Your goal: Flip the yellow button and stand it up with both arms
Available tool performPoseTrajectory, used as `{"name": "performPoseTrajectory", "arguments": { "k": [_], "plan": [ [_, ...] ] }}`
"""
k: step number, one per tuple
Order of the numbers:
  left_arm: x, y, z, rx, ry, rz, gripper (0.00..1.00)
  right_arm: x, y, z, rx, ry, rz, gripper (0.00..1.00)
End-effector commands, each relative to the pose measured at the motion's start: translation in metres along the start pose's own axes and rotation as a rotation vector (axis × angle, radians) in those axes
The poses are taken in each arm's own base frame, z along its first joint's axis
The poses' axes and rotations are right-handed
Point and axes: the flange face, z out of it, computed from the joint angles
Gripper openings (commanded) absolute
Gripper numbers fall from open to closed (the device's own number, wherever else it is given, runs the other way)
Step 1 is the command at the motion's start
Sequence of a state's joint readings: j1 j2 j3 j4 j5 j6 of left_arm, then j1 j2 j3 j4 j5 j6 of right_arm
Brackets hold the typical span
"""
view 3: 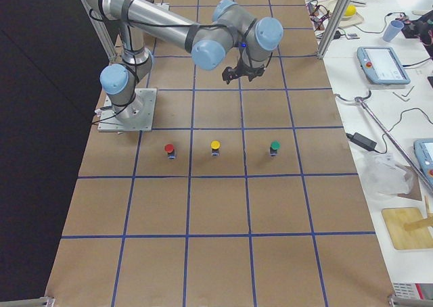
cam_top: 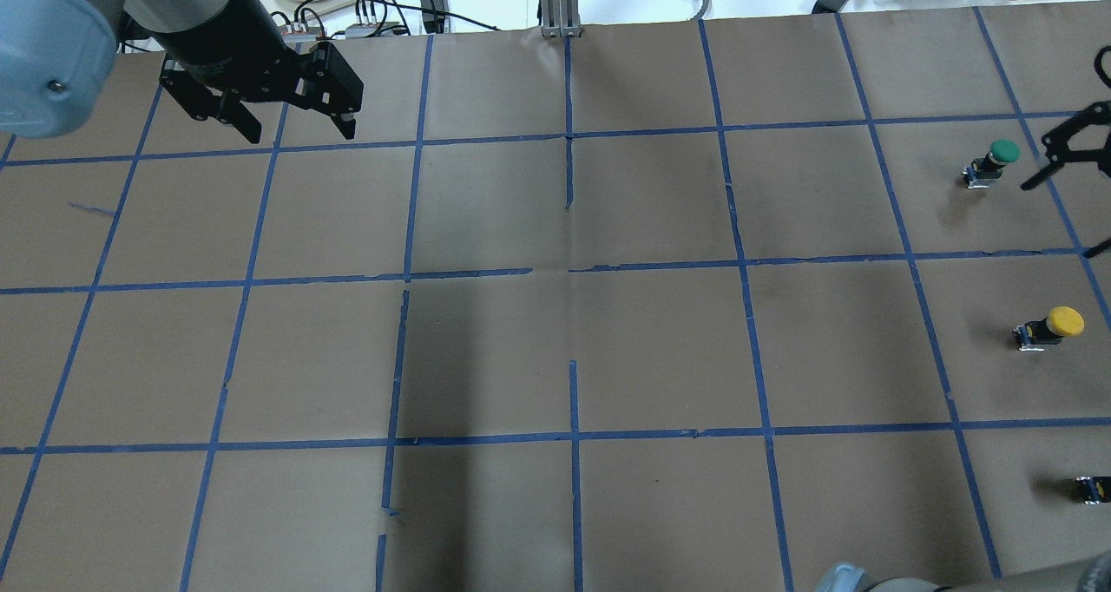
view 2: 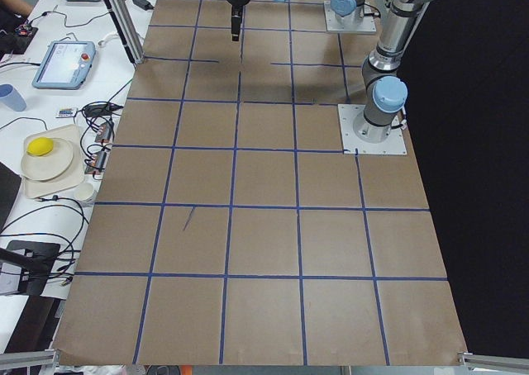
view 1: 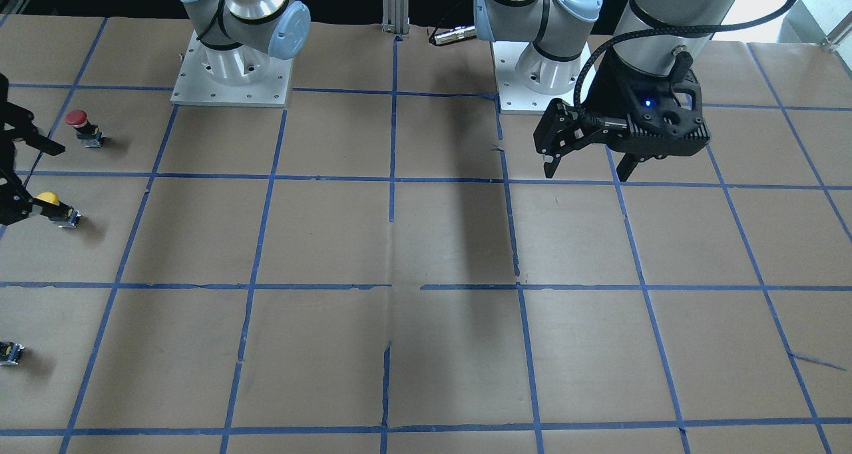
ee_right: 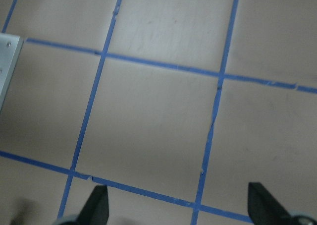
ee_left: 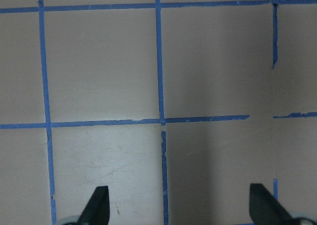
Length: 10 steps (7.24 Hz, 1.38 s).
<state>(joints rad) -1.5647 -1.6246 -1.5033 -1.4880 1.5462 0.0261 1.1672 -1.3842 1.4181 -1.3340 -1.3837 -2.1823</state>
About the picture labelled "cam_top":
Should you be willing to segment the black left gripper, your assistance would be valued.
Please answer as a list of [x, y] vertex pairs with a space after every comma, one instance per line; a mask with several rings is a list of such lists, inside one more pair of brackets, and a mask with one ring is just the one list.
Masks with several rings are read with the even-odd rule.
[[197, 121], [233, 127], [250, 144], [262, 126], [247, 104], [286, 102], [328, 116], [356, 137], [364, 82], [333, 43], [297, 53], [283, 42], [259, 0], [227, 0], [214, 16], [178, 33], [162, 33], [161, 86]]

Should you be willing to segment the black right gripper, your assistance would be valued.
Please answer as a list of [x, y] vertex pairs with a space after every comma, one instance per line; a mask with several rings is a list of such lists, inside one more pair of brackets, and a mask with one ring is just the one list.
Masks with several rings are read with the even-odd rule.
[[[1108, 102], [1087, 106], [1064, 122], [1053, 126], [1041, 136], [1041, 148], [1045, 164], [1041, 165], [1023, 184], [1022, 191], [1033, 191], [1064, 169], [1065, 165], [1095, 165], [1101, 175], [1110, 175], [1110, 149], [1108, 149]], [[1111, 249], [1111, 239], [1100, 241], [1083, 252], [1091, 260]]]

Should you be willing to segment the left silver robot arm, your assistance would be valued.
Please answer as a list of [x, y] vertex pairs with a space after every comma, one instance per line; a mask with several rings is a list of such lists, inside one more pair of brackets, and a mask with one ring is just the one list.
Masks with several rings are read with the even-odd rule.
[[262, 126], [250, 104], [284, 102], [356, 136], [364, 82], [333, 43], [286, 46], [260, 0], [1, 0], [1, 128], [32, 140], [76, 132], [116, 66], [124, 19], [164, 50], [159, 82], [197, 121]]

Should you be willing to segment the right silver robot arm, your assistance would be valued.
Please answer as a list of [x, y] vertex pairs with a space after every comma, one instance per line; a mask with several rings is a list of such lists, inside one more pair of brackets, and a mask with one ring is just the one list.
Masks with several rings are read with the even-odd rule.
[[378, 579], [945, 589], [1105, 551], [1017, 466], [1108, 465], [1108, 284], [1055, 193], [947, 155], [1024, 129], [575, 138], [563, 262], [401, 288]]

